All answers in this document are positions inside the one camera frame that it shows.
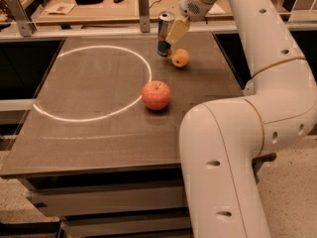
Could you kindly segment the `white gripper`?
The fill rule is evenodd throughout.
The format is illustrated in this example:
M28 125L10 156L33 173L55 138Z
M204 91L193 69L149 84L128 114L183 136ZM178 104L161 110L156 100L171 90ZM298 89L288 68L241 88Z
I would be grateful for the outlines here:
M191 22L202 20L217 0L179 0L179 13L172 23L165 40L175 45L189 30Z

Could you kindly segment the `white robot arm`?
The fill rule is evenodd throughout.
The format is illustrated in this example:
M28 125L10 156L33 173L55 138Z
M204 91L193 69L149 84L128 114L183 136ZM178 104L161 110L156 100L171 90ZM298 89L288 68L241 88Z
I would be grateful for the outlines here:
M167 41L176 43L215 1L180 0ZM187 112L179 131L182 175L194 238L270 238L252 161L312 130L317 86L270 0L229 3L254 92Z

